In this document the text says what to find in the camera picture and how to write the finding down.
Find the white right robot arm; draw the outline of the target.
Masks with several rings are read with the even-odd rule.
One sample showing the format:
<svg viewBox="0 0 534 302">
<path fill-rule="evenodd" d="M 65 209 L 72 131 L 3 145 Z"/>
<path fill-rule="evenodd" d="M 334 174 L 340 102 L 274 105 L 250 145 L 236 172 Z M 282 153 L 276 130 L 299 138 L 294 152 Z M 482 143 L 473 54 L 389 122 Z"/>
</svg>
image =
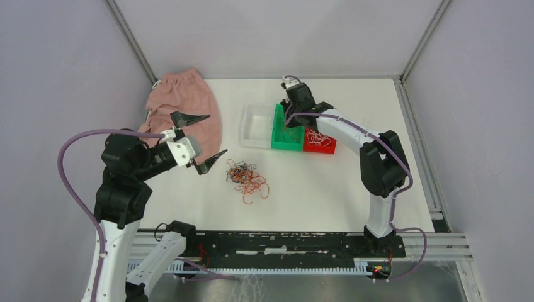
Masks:
<svg viewBox="0 0 534 302">
<path fill-rule="evenodd" d="M 327 135 L 358 156 L 361 182 L 370 194 L 363 246 L 368 255 L 381 256 L 397 233 L 392 225 L 397 196 L 413 185 L 400 137 L 392 130 L 369 130 L 343 117 L 333 105 L 316 102 L 300 79 L 284 78 L 281 87 L 286 93 L 280 103 L 286 126 L 303 126 Z"/>
</svg>

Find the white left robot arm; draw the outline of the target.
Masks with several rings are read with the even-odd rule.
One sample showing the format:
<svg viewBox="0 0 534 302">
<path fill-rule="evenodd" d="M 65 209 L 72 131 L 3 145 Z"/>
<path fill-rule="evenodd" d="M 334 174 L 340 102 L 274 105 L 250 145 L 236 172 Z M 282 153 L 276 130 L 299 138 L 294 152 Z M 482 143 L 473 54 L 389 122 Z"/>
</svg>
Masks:
<svg viewBox="0 0 534 302">
<path fill-rule="evenodd" d="M 173 127 L 162 132 L 153 147 L 141 141 L 141 133 L 131 129 L 107 132 L 101 159 L 105 164 L 102 184 L 96 193 L 92 217 L 98 226 L 93 281 L 88 283 L 84 301 L 147 301 L 154 286 L 179 255 L 196 252 L 198 239 L 194 225 L 172 221 L 160 243 L 132 271 L 127 270 L 131 249 L 145 206 L 152 194 L 147 180 L 174 167 L 194 167 L 206 174 L 223 152 L 201 164 L 196 158 L 202 148 L 183 129 L 209 118 L 175 111 Z"/>
</svg>

